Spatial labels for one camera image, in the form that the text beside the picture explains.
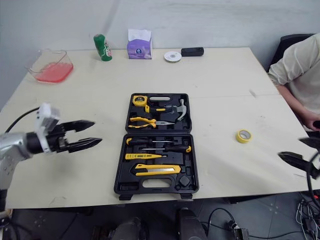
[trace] black chair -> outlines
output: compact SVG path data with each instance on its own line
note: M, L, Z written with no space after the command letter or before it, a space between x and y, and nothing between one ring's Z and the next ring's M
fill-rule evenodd
M314 33L309 33L309 34L292 34L292 35L287 35L283 36L280 38L280 43L279 46L273 56L273 59L268 67L268 71L270 69L270 66L272 64L277 63L282 57L284 56L285 50L290 47L293 44L296 44L298 42L301 42L309 37L314 35Z

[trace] white wall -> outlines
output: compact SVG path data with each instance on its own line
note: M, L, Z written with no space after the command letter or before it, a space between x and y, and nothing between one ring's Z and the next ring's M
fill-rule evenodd
M320 32L319 10L319 0L0 0L0 108L37 49L94 49L97 33L123 49L128 28L146 28L155 48L250 46L266 67L281 36Z

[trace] pink container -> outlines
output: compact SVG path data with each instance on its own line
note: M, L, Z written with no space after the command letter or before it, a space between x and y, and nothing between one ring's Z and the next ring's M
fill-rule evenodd
M60 83L71 73L74 65L65 50L44 49L38 52L34 63L26 68L39 82Z

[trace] tissue box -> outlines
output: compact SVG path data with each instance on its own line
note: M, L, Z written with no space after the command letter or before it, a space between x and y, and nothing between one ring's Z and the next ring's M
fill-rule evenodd
M151 59L152 40L151 31L128 29L128 51L129 59Z

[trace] green bottle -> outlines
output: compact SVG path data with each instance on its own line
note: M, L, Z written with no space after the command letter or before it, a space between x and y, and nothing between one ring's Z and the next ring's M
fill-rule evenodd
M95 48L104 62L112 59L111 49L107 43L107 39L102 34L97 34L93 37Z

